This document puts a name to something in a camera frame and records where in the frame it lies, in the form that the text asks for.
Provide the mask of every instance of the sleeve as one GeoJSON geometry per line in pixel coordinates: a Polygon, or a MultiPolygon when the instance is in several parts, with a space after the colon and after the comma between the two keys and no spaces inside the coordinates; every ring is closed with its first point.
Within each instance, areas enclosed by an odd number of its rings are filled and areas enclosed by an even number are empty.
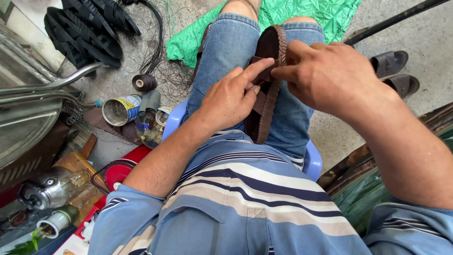
{"type": "Polygon", "coordinates": [[[453,210],[392,199],[374,208],[363,240],[374,255],[453,254],[453,210]]]}
{"type": "Polygon", "coordinates": [[[163,201],[120,185],[96,218],[88,255],[141,254],[148,249],[163,201]]]}

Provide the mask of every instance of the blue plastic stool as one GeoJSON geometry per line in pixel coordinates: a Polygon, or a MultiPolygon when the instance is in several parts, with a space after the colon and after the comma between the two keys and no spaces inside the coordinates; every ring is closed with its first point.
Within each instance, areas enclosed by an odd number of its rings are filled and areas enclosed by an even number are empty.
{"type": "MultiPolygon", "coordinates": [[[[187,99],[177,105],[170,113],[162,135],[162,141],[169,137],[179,127],[179,125],[181,125],[186,113],[186,106],[187,99]]],[[[321,175],[322,168],[323,160],[321,159],[321,155],[310,140],[307,143],[307,151],[305,152],[304,167],[302,168],[302,172],[304,172],[313,181],[317,181],[321,175]]]]}

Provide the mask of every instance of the man's left hand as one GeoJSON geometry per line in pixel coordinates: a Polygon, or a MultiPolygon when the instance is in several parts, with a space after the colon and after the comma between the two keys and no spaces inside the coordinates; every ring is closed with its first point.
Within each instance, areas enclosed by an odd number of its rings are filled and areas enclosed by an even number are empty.
{"type": "Polygon", "coordinates": [[[260,87],[251,82],[273,64],[274,59],[269,58],[253,63],[245,70],[234,68],[210,87],[193,117],[213,132],[238,124],[250,114],[260,91],[260,87]]]}

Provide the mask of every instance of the hairy forearm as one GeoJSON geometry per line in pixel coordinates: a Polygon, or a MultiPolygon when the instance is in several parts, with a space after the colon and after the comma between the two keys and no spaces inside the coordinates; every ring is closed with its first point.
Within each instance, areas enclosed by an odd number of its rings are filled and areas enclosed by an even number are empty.
{"type": "Polygon", "coordinates": [[[142,159],[123,184],[153,196],[166,197],[181,177],[190,157],[214,133],[195,112],[142,159]]]}
{"type": "Polygon", "coordinates": [[[399,99],[363,108],[347,121],[373,152],[390,193],[426,207],[453,209],[453,156],[399,99]]]}

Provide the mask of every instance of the can label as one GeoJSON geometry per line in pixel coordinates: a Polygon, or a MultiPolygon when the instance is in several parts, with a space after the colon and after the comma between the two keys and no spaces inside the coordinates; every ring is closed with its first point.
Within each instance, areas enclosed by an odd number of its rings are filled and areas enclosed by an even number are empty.
{"type": "Polygon", "coordinates": [[[127,122],[135,120],[139,116],[139,108],[141,97],[138,95],[130,95],[117,98],[127,109],[127,122]]]}

